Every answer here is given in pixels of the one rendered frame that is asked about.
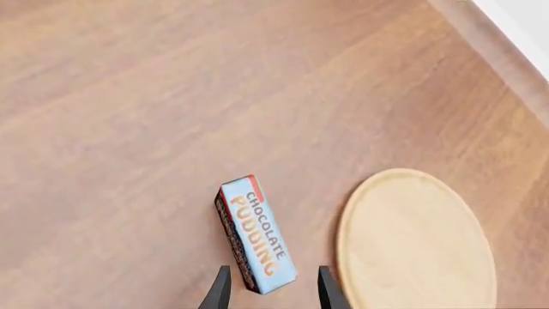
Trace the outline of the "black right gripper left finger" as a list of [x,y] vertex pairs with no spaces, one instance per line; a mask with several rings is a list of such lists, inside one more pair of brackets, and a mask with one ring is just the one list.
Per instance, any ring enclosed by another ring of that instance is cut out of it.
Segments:
[[228,309],[231,290],[231,267],[229,265],[222,265],[198,309]]

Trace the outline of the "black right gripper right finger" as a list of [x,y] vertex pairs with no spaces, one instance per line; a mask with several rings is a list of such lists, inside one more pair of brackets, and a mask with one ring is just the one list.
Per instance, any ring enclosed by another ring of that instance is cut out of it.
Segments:
[[319,267],[317,290],[321,309],[348,309],[347,298],[326,265]]

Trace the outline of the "chocolate pudding box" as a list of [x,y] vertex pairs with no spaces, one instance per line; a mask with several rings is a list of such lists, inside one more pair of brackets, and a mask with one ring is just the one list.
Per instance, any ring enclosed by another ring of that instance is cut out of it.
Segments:
[[221,185],[214,206],[248,290],[265,295],[297,279],[274,213],[254,175]]

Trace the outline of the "pale wooden round plate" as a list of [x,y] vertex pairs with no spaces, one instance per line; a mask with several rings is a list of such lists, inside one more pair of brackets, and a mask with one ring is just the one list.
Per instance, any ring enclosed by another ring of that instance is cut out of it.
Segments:
[[336,263],[352,309],[495,309],[492,250],[474,212],[415,169],[373,174],[348,198]]

